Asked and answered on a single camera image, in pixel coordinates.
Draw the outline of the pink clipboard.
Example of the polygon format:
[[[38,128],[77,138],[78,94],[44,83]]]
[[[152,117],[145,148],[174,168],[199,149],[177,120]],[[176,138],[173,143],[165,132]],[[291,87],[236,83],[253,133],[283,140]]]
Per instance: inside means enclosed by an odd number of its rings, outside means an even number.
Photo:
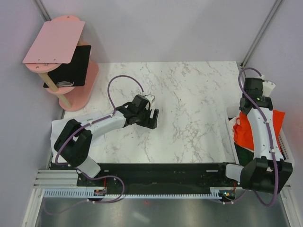
[[[70,63],[84,25],[84,21],[45,22],[23,63]]]

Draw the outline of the orange t shirt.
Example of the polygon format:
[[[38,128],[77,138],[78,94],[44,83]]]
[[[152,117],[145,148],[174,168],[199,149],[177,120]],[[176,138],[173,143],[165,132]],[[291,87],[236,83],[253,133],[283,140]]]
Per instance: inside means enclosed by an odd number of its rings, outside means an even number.
[[[280,135],[280,131],[282,129],[284,117],[285,117],[285,112],[273,110],[273,126],[277,140],[278,140],[278,136]],[[236,123],[233,126],[234,142],[240,147],[246,148],[249,151],[254,152],[252,130],[247,116],[242,112],[240,112],[239,116],[237,116],[235,120]]]

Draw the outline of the dark green t shirt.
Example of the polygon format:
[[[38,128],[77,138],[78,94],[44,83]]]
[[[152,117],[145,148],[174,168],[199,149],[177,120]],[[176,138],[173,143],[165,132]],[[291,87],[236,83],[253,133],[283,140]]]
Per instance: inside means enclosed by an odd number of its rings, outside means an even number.
[[[249,151],[246,148],[243,148],[243,147],[239,146],[236,143],[234,145],[235,145],[237,157],[238,157],[238,160],[239,160],[239,164],[241,166],[246,166],[250,161],[253,160],[253,158],[254,158],[254,153],[253,152]]]

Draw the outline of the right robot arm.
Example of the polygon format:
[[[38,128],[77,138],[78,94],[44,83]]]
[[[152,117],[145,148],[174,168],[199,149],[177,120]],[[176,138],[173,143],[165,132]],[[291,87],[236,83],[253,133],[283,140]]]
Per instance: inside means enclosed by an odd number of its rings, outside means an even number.
[[[228,186],[233,180],[243,189],[266,193],[280,193],[293,172],[285,162],[274,130],[271,98],[263,95],[263,79],[246,78],[240,99],[240,113],[247,117],[252,130],[253,159],[245,166],[227,164],[217,174],[217,181]]]

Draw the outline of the white t shirt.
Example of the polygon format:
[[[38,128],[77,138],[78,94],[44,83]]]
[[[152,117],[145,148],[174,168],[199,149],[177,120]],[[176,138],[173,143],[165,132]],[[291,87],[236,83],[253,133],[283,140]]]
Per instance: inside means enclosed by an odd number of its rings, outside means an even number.
[[[233,129],[234,125],[240,124],[240,118],[238,116],[229,119],[228,121],[229,127]]]

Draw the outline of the white laundry basket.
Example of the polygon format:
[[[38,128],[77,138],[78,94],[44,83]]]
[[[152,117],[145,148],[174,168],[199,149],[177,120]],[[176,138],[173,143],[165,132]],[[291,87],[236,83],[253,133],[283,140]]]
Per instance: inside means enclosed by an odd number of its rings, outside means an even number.
[[[232,128],[229,127],[228,121],[229,121],[229,119],[231,119],[233,117],[239,116],[240,110],[235,105],[234,106],[229,106],[226,109],[226,113],[227,113],[226,124],[227,124],[229,135],[230,135],[230,138],[231,138],[231,144],[232,144],[233,154],[234,154],[236,163],[239,164],[239,160],[238,160],[238,157],[237,157],[237,154],[236,154],[235,145],[234,145],[234,139],[233,139],[233,137],[234,137],[234,129],[232,129]],[[289,144],[287,142],[286,136],[285,136],[285,134],[283,132],[283,129],[280,130],[280,133],[279,133],[277,141],[278,141],[278,144],[280,146],[280,150],[281,150],[282,154],[285,157],[285,162],[291,163],[293,165],[293,167],[294,167],[295,166],[295,160],[294,160],[293,154],[291,152],[291,149],[289,147]]]

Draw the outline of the white cloth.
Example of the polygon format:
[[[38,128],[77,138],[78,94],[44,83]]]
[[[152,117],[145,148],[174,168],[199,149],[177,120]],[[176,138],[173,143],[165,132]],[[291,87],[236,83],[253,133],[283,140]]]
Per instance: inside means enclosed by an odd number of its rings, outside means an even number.
[[[82,115],[82,116],[75,116],[75,117],[70,117],[62,120],[55,120],[52,121],[52,132],[51,132],[51,137],[50,137],[50,142],[51,142],[51,147],[52,147],[52,153],[53,153],[53,158],[52,158],[52,163],[55,163],[55,157],[57,155],[57,151],[54,149],[54,144],[57,141],[59,135],[61,134],[63,128],[65,127],[66,123],[71,120],[75,119],[78,122],[81,122],[81,125],[87,124],[89,121],[93,121],[94,119],[101,118],[103,116],[101,111]],[[91,130],[93,132],[94,129],[97,129],[96,125],[87,127],[86,129]],[[102,143],[105,142],[105,136],[102,135],[101,137],[98,137],[91,142],[91,146],[89,149],[89,152],[92,150],[93,147],[96,147],[98,145],[101,145]],[[60,156],[58,158],[59,163],[66,163],[66,160]]]

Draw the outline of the black clipboard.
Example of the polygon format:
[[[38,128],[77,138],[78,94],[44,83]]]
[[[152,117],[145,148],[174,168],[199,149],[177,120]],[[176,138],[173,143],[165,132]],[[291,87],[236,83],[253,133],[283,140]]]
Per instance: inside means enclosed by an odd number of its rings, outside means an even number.
[[[91,46],[77,46],[72,60],[61,64],[48,72],[48,76],[57,87],[81,87],[85,85]]]

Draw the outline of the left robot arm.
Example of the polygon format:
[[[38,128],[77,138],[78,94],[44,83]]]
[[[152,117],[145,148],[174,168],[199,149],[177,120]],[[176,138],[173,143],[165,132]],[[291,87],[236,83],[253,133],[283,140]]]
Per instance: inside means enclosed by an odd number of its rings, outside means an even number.
[[[151,109],[156,97],[154,95],[136,95],[131,102],[115,107],[114,112],[107,116],[96,115],[85,122],[70,119],[59,121],[53,129],[59,129],[60,134],[53,137],[55,163],[62,157],[67,164],[82,172],[93,186],[99,186],[104,181],[100,166],[89,157],[89,150],[94,140],[108,132],[125,128],[129,125],[155,129],[159,109]]]

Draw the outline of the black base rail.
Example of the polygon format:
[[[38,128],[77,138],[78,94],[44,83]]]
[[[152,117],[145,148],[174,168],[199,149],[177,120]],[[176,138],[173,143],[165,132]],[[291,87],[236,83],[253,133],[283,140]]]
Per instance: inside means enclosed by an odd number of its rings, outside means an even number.
[[[239,186],[224,175],[224,163],[101,163],[95,180],[78,175],[77,186],[104,186],[109,192],[147,194],[209,193]]]

